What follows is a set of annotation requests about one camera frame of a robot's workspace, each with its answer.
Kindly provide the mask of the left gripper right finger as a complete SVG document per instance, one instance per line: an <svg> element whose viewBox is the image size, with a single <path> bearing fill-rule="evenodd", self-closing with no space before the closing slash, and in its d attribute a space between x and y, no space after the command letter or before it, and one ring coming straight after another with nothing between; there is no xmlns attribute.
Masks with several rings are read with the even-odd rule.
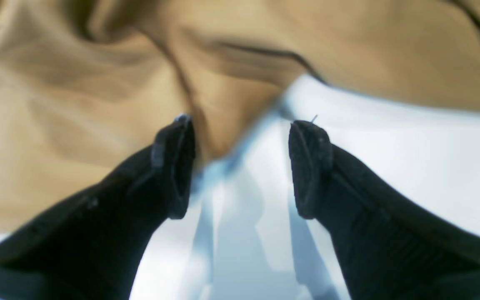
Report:
<svg viewBox="0 0 480 300"><path fill-rule="evenodd" d="M480 300L480 237L419 207L315 124L288 137L295 205L331 235L353 300Z"/></svg>

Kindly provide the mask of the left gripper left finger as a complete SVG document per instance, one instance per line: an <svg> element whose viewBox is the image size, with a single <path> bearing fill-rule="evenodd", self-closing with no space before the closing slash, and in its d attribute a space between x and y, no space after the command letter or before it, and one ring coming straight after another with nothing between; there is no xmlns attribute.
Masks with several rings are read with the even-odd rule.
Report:
<svg viewBox="0 0 480 300"><path fill-rule="evenodd" d="M179 116L101 182L0 242L0 300L127 300L155 230L189 204L195 134Z"/></svg>

